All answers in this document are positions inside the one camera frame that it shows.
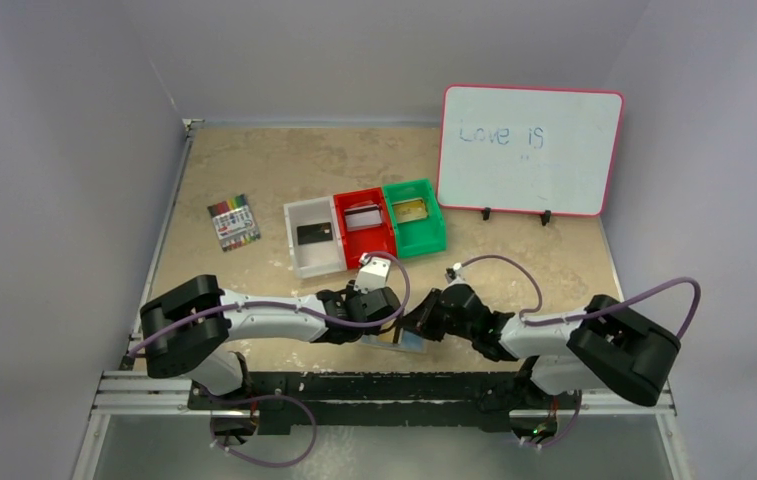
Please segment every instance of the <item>white wall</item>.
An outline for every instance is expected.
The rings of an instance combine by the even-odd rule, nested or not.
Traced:
[[[604,216],[626,294],[701,280],[679,422],[700,478],[757,478],[757,0],[652,1],[606,86],[627,99]],[[677,328],[688,295],[641,310]]]
[[[118,0],[0,0],[0,478],[70,476],[181,146]]]
[[[124,0],[185,118],[428,121],[450,83],[599,87],[648,0]]]

